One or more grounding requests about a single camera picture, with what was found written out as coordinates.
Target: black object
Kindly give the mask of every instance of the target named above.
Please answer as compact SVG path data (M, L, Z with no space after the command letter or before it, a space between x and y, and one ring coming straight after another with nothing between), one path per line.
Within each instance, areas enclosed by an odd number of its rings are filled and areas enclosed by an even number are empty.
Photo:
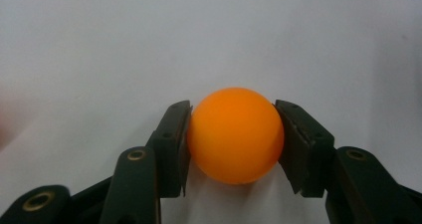
M333 136L299 106L276 101L284 123L279 160L295 193L322 197L331 223L422 223L422 194L400 186L369 152L333 147ZM0 218L15 223L160 223L161 197L185 190L191 106L171 106L146 146L125 151L114 176L72 197L63 186L36 188Z

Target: ping pong ball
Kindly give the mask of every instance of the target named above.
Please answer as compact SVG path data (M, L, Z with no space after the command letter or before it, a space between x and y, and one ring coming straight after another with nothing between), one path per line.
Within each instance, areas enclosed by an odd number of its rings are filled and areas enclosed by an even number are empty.
M260 94L227 88L193 111L187 143L198 167L228 184L254 182L278 161L284 145L282 120Z

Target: orange ball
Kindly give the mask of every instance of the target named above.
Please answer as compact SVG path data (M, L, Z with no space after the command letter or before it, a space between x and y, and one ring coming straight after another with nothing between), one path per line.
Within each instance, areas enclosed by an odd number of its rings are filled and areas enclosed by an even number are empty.
M244 184L276 164L284 130L267 99L248 89L228 88L211 94L193 111L187 142L192 159L208 176Z

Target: white background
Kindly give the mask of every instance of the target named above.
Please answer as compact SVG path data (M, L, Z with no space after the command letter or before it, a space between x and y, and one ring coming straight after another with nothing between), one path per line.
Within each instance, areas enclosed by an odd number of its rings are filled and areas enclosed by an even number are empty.
M0 213L103 180L168 106L231 86L302 106L422 191L422 0L0 0ZM163 223L327 223L280 166L227 186L192 163L187 191Z

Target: ball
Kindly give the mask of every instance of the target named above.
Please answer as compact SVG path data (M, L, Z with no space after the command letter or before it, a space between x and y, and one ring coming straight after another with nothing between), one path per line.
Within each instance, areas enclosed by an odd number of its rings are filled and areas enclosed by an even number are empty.
M284 145L282 120L260 94L227 88L206 97L193 111L187 143L198 167L228 184L246 184L277 163Z

